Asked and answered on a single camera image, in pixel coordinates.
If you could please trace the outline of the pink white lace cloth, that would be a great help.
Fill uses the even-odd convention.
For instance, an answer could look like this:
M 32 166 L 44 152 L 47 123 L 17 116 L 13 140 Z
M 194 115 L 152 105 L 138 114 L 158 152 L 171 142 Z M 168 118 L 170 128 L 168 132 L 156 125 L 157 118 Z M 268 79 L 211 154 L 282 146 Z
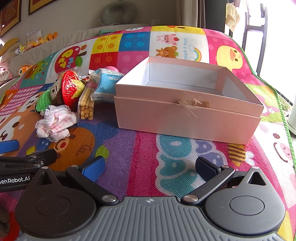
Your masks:
M 70 136 L 69 127 L 77 123 L 77 113 L 72 112 L 68 106 L 48 106 L 43 119 L 36 122 L 35 128 L 39 138 L 46 138 L 57 143 Z

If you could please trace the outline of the biscuit sticks clear pack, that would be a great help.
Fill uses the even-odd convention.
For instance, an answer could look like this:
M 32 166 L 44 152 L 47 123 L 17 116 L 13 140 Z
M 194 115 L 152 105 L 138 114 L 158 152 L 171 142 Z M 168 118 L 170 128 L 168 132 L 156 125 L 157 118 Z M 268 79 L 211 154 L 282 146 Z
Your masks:
M 78 121 L 93 120 L 95 101 L 91 99 L 91 95 L 96 88 L 97 84 L 95 81 L 93 79 L 89 79 L 78 101 Z

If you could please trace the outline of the crochet doll red hat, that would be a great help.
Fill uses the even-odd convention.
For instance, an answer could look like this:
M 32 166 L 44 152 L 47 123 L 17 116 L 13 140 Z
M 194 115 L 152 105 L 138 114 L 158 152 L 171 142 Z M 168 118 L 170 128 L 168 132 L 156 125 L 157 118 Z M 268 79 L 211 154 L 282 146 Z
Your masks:
M 79 79 L 76 71 L 67 70 L 59 74 L 50 89 L 38 99 L 35 111 L 41 115 L 50 105 L 66 105 L 71 111 L 77 111 L 79 98 L 86 87 L 87 81 Z

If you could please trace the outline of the blue white snack packet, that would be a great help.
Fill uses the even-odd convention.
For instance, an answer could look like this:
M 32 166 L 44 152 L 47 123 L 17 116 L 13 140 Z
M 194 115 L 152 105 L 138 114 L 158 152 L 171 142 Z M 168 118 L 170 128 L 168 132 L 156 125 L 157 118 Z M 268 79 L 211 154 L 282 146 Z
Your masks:
M 100 68 L 90 73 L 91 78 L 97 84 L 96 90 L 91 94 L 91 100 L 102 102 L 114 102 L 115 84 L 125 76 L 125 74 Z

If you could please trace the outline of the pink round toy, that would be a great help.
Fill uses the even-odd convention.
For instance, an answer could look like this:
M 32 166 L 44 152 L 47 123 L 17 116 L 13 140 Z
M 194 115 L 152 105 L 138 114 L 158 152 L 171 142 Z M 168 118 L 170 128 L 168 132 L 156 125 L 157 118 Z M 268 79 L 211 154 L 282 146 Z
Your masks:
M 116 67 L 113 67 L 113 66 L 106 66 L 105 69 L 108 69 L 108 70 L 111 70 L 111 71 L 114 71 L 114 72 L 119 72 L 119 70 Z

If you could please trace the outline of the colourful cartoon play mat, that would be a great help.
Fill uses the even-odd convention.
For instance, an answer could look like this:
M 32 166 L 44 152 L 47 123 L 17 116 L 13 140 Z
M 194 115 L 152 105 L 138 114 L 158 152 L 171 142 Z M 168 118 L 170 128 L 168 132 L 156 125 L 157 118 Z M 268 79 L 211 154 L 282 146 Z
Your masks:
M 181 196 L 202 183 L 203 156 L 237 171 L 262 168 L 285 205 L 280 235 L 295 239 L 295 157 L 277 92 L 255 75 L 227 35 L 207 29 L 139 27 L 92 39 L 47 43 L 49 54 L 6 91 L 1 140 L 14 156 L 53 148 L 55 170 L 102 154 L 98 179 L 118 196 Z M 106 66 L 124 74 L 115 102 L 97 102 L 92 120 L 59 143 L 36 135 L 38 98 L 58 73 Z

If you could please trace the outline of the pink cardboard box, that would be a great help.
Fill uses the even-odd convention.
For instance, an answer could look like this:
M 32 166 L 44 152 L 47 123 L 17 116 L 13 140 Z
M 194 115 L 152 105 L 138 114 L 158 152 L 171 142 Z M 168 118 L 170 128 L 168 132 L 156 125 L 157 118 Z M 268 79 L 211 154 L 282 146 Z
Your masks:
M 226 67 L 147 57 L 115 86 L 120 128 L 245 145 L 263 112 Z

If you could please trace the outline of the beige bed headboard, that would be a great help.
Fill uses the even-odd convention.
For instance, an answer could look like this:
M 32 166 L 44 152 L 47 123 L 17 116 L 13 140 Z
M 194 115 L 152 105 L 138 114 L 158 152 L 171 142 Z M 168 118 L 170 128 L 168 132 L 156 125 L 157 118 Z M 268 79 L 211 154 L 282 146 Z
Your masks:
M 136 27 L 146 27 L 147 24 L 128 24 L 128 25 L 115 25 L 115 26 L 104 26 L 88 30 L 82 30 L 75 32 L 70 35 L 65 35 L 62 37 L 57 37 L 56 39 L 45 42 L 37 47 L 30 49 L 23 54 L 16 55 L 14 57 L 8 58 L 3 61 L 1 57 L 1 67 L 6 68 L 14 77 L 18 76 L 18 71 L 23 65 L 35 65 L 44 58 L 50 56 L 51 54 L 68 47 L 72 44 L 88 40 L 99 36 L 100 30 L 126 30 Z

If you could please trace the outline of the white plant pot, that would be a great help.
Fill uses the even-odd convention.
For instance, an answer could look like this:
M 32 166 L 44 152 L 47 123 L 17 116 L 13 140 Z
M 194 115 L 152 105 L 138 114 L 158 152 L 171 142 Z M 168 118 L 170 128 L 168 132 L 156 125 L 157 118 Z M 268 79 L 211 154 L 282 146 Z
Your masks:
M 296 103 L 294 102 L 292 110 L 287 117 L 288 129 L 296 135 Z

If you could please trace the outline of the framed picture left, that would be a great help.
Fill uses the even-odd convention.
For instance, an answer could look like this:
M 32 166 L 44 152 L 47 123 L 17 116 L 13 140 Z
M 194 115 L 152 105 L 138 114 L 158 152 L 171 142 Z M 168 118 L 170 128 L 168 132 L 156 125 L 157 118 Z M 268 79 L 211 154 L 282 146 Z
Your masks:
M 9 1 L 1 10 L 1 37 L 21 22 L 22 1 Z

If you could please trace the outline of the framed picture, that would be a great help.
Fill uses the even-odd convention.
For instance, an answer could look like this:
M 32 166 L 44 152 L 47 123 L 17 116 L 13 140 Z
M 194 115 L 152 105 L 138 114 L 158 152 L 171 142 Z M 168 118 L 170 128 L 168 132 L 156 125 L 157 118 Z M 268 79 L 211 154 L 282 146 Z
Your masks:
M 9 1 L 1 10 L 1 37 L 21 22 L 22 1 Z
M 55 1 L 56 0 L 29 0 L 29 15 Z

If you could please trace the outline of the framed picture middle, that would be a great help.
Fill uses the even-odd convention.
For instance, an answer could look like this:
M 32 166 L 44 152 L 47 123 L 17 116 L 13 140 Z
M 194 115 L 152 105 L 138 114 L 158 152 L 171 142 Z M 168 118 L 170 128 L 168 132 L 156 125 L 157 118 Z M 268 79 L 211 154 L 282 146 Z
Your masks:
M 55 1 L 56 0 L 29 0 L 29 15 Z

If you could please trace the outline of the hanging cream cloth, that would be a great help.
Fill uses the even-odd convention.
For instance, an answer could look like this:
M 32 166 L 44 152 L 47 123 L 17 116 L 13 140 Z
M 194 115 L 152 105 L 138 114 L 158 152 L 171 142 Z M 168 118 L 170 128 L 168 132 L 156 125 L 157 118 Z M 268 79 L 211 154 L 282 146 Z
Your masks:
M 230 3 L 226 4 L 226 19 L 225 24 L 228 28 L 234 32 L 237 24 L 240 21 L 240 15 L 236 9 L 236 7 Z

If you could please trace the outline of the grey neck pillow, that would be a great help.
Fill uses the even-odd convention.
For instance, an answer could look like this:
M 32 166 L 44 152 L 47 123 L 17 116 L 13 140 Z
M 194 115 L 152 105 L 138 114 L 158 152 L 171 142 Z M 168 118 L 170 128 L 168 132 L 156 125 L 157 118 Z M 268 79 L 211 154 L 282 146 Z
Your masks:
M 137 7 L 131 1 L 116 1 L 108 4 L 101 12 L 98 21 L 103 26 L 128 25 L 137 18 Z

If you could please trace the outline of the black metal rack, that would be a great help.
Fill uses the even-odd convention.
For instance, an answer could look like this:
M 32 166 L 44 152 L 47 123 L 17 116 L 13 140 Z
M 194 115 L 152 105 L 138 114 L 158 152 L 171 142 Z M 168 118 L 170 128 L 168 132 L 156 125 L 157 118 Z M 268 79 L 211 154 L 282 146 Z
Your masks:
M 260 52 L 256 67 L 256 74 L 260 76 L 267 42 L 268 10 L 264 1 L 246 1 L 245 26 L 242 49 L 245 51 L 248 33 L 255 33 L 260 44 Z

